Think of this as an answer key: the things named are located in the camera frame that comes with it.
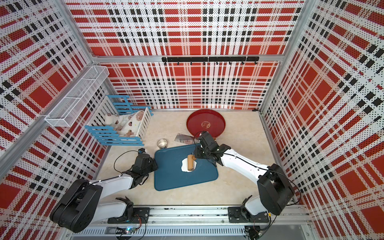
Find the wooden rolling pin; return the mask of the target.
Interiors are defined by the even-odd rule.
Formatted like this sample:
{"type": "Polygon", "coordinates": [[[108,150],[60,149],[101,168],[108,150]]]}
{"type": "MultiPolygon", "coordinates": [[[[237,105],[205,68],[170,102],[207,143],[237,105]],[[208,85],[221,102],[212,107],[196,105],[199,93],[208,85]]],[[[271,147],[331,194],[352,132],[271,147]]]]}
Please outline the wooden rolling pin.
{"type": "Polygon", "coordinates": [[[187,157],[187,169],[192,172],[195,170],[196,157],[194,155],[188,155],[187,157]]]}

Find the teal plastic tray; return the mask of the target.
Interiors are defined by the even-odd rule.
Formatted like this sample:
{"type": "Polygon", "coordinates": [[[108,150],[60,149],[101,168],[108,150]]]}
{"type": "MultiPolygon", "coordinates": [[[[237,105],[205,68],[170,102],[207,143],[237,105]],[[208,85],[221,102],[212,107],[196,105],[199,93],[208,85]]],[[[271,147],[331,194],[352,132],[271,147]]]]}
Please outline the teal plastic tray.
{"type": "Polygon", "coordinates": [[[157,191],[211,182],[219,177],[217,168],[205,159],[196,159],[194,169],[188,169],[195,149],[195,145],[184,145],[156,151],[158,169],[155,171],[154,187],[157,191]]]}

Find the white dough lump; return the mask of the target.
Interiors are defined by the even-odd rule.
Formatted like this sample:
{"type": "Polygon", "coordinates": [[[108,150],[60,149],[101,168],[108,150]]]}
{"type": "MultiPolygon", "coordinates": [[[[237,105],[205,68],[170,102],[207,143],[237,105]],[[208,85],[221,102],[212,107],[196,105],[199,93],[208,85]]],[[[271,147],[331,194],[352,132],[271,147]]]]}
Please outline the white dough lump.
{"type": "Polygon", "coordinates": [[[181,170],[182,172],[190,172],[188,171],[187,169],[187,158],[185,158],[184,160],[182,160],[182,167],[181,167],[181,170]]]}

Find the small glass bowl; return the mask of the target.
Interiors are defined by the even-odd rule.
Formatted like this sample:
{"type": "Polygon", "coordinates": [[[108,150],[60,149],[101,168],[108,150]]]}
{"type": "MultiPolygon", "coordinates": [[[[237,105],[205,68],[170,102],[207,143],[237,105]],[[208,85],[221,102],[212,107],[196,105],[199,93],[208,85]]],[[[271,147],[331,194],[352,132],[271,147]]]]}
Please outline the small glass bowl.
{"type": "Polygon", "coordinates": [[[168,147],[168,141],[166,139],[159,139],[157,141],[157,146],[159,149],[166,149],[168,147]]]}

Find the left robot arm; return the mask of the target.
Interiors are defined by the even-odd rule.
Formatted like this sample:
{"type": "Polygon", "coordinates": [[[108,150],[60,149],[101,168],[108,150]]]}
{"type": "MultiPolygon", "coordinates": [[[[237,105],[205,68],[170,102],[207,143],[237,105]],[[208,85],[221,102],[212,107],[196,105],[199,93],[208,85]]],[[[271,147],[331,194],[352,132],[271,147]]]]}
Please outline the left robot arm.
{"type": "Polygon", "coordinates": [[[117,177],[89,182],[78,179],[73,182],[50,213],[50,220],[61,228],[79,233],[90,224],[107,220],[120,224],[137,219],[145,220],[145,213],[135,211],[134,203],[127,197],[114,201],[105,198],[121,191],[142,185],[158,165],[149,154],[140,149],[132,167],[117,177]]]}

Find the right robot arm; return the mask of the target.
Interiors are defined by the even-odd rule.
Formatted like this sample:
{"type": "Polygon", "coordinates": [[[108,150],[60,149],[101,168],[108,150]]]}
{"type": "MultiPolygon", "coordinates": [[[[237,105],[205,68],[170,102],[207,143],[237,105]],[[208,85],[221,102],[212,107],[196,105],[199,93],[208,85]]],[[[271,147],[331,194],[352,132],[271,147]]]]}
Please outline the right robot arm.
{"type": "Polygon", "coordinates": [[[250,219],[265,212],[278,216],[289,205],[294,196],[294,188],[279,165],[256,163],[228,145],[219,145],[206,131],[199,133],[196,139],[200,143],[195,150],[196,158],[206,159],[214,166],[219,164],[230,168],[257,185],[259,194],[248,197],[241,205],[245,218],[250,219]]]}

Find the red round plate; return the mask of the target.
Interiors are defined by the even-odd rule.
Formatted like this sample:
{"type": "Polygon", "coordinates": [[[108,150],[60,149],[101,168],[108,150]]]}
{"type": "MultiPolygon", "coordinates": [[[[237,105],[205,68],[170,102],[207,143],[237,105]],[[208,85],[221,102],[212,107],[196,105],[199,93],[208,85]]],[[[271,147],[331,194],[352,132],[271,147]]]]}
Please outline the red round plate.
{"type": "Polygon", "coordinates": [[[201,109],[190,114],[186,126],[191,135],[200,131],[207,131],[212,137],[217,138],[224,132],[226,121],[219,112],[201,109]]]}

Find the doll in patterned cloth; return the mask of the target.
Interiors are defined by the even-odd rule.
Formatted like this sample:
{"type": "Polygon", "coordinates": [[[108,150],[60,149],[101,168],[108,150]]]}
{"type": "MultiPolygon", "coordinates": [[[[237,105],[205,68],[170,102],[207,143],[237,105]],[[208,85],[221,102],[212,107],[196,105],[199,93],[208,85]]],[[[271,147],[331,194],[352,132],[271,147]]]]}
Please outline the doll in patterned cloth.
{"type": "Polygon", "coordinates": [[[120,137],[134,137],[144,116],[144,111],[138,111],[129,115],[106,114],[105,126],[111,126],[120,137]]]}

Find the blue white toy crib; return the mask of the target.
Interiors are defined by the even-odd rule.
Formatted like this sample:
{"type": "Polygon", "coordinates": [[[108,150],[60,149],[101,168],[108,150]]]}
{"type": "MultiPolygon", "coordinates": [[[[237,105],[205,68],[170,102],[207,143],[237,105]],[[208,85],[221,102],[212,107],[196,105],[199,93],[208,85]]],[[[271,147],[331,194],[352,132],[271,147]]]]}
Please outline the blue white toy crib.
{"type": "Polygon", "coordinates": [[[129,98],[123,95],[106,96],[85,126],[101,145],[144,145],[153,113],[149,107],[135,106],[129,98]]]}

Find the small green circuit board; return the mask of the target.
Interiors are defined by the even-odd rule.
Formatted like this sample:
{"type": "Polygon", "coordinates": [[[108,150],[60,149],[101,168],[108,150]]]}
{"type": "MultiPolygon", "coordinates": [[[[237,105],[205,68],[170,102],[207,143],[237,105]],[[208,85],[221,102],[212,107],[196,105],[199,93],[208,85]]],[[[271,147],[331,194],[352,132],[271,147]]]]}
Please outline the small green circuit board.
{"type": "Polygon", "coordinates": [[[137,228],[134,228],[134,227],[127,227],[127,228],[116,227],[116,235],[131,235],[136,230],[137,228]]]}

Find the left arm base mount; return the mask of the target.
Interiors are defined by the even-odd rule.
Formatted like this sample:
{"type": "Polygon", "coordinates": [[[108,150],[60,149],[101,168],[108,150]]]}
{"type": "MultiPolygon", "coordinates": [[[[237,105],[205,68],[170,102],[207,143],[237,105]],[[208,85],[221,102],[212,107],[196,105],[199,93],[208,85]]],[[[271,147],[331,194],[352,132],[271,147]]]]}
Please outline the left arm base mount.
{"type": "Polygon", "coordinates": [[[121,217],[109,218],[108,224],[146,224],[150,210],[150,208],[129,208],[121,217]]]}

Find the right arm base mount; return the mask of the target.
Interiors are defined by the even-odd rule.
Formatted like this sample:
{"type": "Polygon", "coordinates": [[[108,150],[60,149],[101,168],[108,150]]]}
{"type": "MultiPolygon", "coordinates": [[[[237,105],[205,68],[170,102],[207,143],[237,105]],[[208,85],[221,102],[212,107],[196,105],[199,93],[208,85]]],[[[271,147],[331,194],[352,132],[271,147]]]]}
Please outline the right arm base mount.
{"type": "Polygon", "coordinates": [[[228,217],[230,223],[269,223],[269,217],[267,212],[261,212],[257,215],[252,215],[245,208],[242,207],[228,207],[228,217]]]}

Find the black hook rail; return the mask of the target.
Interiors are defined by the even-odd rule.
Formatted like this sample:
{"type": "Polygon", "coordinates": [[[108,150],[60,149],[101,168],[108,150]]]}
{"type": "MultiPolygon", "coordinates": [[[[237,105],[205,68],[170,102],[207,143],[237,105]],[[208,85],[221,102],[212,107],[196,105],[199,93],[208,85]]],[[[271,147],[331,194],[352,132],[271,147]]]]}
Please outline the black hook rail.
{"type": "Polygon", "coordinates": [[[208,62],[258,62],[260,57],[242,56],[242,57],[162,57],[163,63],[208,63],[208,62]]]}

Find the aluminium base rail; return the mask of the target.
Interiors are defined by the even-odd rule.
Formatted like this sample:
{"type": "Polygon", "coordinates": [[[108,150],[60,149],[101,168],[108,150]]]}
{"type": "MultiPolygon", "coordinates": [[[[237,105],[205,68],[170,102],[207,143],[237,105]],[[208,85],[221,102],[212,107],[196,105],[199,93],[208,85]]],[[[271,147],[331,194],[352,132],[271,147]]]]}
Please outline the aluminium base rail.
{"type": "Polygon", "coordinates": [[[150,208],[146,224],[90,224],[79,233],[65,231],[64,240],[146,239],[239,239],[257,230],[262,240],[316,240],[314,223],[303,205],[286,207],[278,216],[268,214],[269,223],[230,223],[228,207],[237,206],[141,206],[150,208]],[[116,227],[134,227],[131,235],[116,235],[116,227]]]}

